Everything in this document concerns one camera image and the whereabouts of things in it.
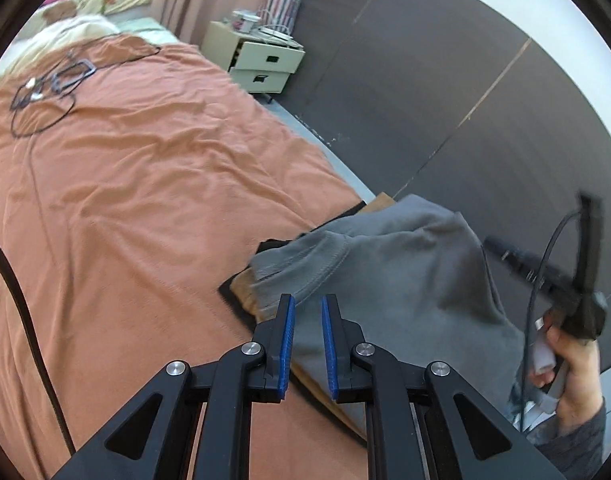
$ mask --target gray floor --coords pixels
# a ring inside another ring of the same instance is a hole
[[[579,189],[605,201],[598,286],[611,366],[611,137],[559,66],[478,0],[304,0],[306,54],[279,102],[372,192],[416,193],[481,237],[540,253]],[[572,270],[577,234],[553,262]],[[529,291],[493,268],[508,317]]]
[[[367,204],[374,199],[375,194],[372,193],[371,190],[369,190],[367,186],[363,184],[363,182],[361,182],[361,179],[359,179],[358,176],[356,176],[348,169],[348,166],[343,164],[343,162],[341,161],[341,159],[339,159],[338,156],[332,153],[332,150],[326,144],[324,144],[323,139],[319,138],[315,133],[311,132],[307,127],[303,125],[303,123],[300,123],[297,118],[295,118],[291,113],[289,113],[278,102],[273,101],[267,104],[263,102],[263,99],[261,101],[263,103],[263,106],[265,106],[269,111],[276,115],[276,117],[281,120],[281,122],[284,123],[287,127],[289,127],[294,133],[300,135],[305,140],[308,140],[312,144],[318,146],[322,150],[322,152],[325,153],[325,156],[334,168],[334,171],[336,171],[337,174],[339,174],[339,176],[342,177],[342,179],[345,180],[352,187],[352,189],[357,192],[363,202]]]

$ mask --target bed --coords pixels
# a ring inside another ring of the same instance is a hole
[[[212,361],[249,340],[218,287],[260,241],[359,202],[319,149],[196,47],[143,16],[88,19],[113,32],[35,43],[32,62],[0,78],[0,244],[76,447],[167,362]],[[106,67],[77,86],[73,108],[40,98],[11,110],[68,53]],[[25,480],[68,458],[0,279],[2,451]],[[251,478],[365,476],[361,444],[294,388],[281,409],[255,406],[250,456]]]
[[[130,32],[156,44],[177,38],[149,17],[152,0],[60,0],[39,7],[0,59],[0,82],[76,41]]]

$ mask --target finger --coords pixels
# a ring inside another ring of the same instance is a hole
[[[572,370],[588,366],[588,347],[556,326],[551,326],[546,334],[548,343],[557,355],[570,364]]]
[[[534,386],[536,386],[537,388],[541,388],[546,384],[550,384],[552,381],[554,381],[554,371],[550,370],[543,374],[535,374],[532,372],[528,374],[528,378],[530,379],[532,384],[534,384]]]
[[[548,330],[552,326],[552,315],[549,312],[543,314],[543,329]]]

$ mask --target white nightstand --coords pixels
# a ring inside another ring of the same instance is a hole
[[[305,52],[294,40],[281,40],[257,30],[248,34],[227,23],[210,22],[201,54],[230,73],[244,90],[278,94],[297,71]]]

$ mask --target metal screw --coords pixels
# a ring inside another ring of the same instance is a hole
[[[250,341],[241,347],[241,352],[246,355],[256,355],[262,350],[262,346],[255,341]]]
[[[185,363],[182,361],[172,361],[168,363],[166,372],[168,375],[181,375],[185,371]]]
[[[359,343],[355,347],[355,351],[357,352],[357,354],[367,357],[374,354],[375,346],[371,345],[370,343]]]
[[[450,373],[450,366],[444,363],[443,361],[434,361],[430,367],[432,373],[438,375],[439,377],[445,377]]]

